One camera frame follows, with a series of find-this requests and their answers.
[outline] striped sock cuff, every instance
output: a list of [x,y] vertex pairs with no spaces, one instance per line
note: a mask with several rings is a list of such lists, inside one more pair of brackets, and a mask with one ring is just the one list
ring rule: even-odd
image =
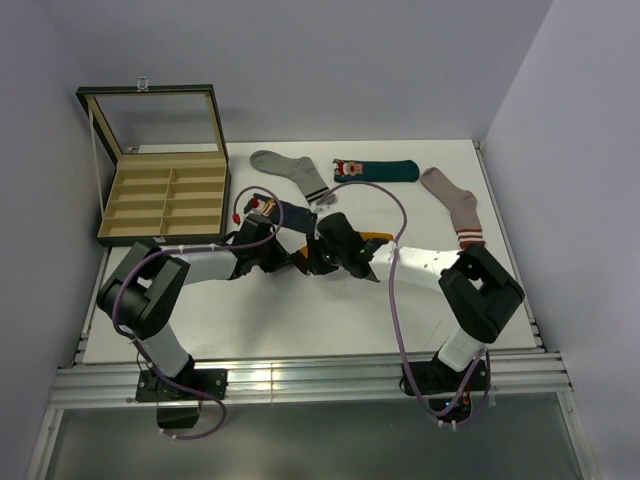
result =
[[469,245],[478,243],[485,245],[484,236],[482,235],[482,229],[479,228],[463,228],[456,232],[458,234],[458,243],[460,248],[467,248]]

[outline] glass panel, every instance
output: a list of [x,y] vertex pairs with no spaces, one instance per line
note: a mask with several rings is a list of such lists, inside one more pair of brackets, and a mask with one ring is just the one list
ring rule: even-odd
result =
[[202,93],[98,95],[96,101],[123,153],[141,145],[140,153],[218,150]]
[[[206,407],[197,430],[218,415]],[[456,433],[414,399],[233,406],[201,440],[157,432],[155,408],[67,411],[46,478],[581,478],[555,394],[499,396]]]

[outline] wooden box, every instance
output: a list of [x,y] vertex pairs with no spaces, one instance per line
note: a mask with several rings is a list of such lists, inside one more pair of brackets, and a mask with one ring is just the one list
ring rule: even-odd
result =
[[98,241],[220,243],[231,174],[212,85],[81,87],[116,166]]

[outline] gray sock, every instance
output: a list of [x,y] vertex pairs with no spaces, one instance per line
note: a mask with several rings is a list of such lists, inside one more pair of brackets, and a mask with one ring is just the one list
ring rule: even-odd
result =
[[289,158],[269,150],[258,150],[251,155],[249,161],[253,168],[260,172],[285,177],[295,182],[309,205],[313,203],[333,205],[338,201],[332,193],[322,202],[318,202],[327,193],[329,187],[324,183],[309,157]]

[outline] lavender wall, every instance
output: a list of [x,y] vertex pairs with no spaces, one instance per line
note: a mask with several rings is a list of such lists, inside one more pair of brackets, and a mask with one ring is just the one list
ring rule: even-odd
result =
[[640,3],[556,0],[485,157],[606,478],[640,472]]
[[75,353],[101,252],[84,77],[40,4],[0,14],[0,478],[22,478],[57,365]]
[[483,138],[551,0],[41,0],[97,84],[214,83],[233,141]]

